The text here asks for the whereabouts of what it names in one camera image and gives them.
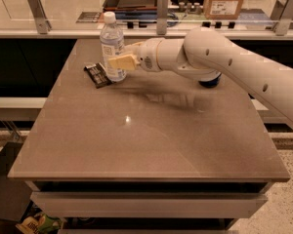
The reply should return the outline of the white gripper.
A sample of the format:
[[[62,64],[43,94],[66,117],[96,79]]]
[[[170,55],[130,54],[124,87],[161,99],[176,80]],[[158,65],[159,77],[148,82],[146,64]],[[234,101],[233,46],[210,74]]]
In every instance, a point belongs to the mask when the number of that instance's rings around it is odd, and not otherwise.
[[[160,72],[157,63],[157,48],[163,38],[151,38],[145,42],[126,45],[121,55],[108,59],[108,64],[114,69],[136,70],[139,65],[148,72]]]

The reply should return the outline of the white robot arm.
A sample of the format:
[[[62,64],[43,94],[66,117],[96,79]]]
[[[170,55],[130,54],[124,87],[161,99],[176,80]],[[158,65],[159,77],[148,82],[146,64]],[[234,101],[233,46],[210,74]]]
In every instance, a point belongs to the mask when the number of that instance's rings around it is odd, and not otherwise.
[[[127,45],[108,64],[123,70],[172,71],[200,82],[224,74],[293,129],[293,68],[243,49],[211,28],[197,27],[184,38]]]

